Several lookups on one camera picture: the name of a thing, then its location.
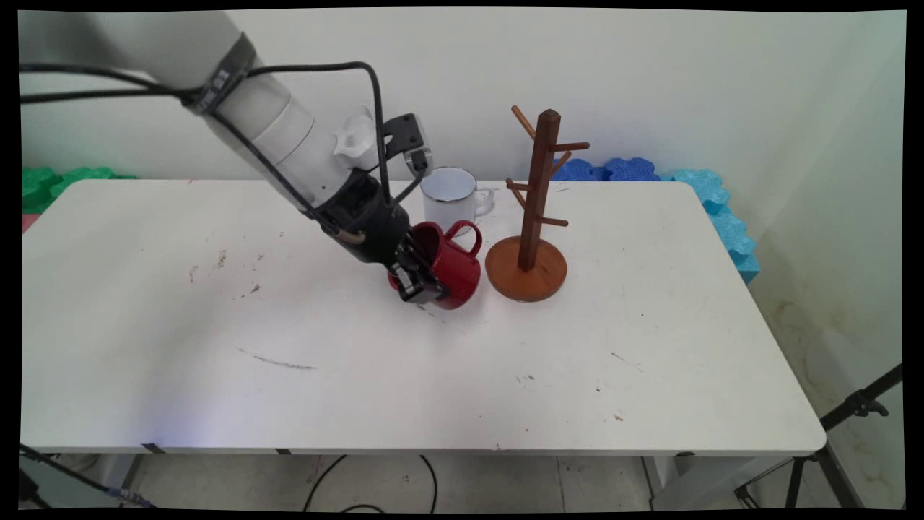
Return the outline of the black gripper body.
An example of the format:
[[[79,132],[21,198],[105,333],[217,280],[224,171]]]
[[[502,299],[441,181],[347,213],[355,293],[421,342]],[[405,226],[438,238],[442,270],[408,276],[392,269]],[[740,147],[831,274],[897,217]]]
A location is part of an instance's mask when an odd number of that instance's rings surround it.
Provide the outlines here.
[[[422,269],[422,247],[412,237],[407,211],[386,201],[377,178],[354,169],[336,188],[321,184],[314,210],[321,217],[321,231],[334,239],[359,262],[382,264],[392,269]]]

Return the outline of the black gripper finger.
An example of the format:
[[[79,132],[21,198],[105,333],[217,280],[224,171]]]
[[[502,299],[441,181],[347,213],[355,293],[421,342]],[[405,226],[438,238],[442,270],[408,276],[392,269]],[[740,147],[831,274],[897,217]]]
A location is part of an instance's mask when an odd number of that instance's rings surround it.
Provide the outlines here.
[[[430,269],[430,258],[415,246],[399,246],[388,280],[406,303],[426,304],[445,298],[445,284]]]

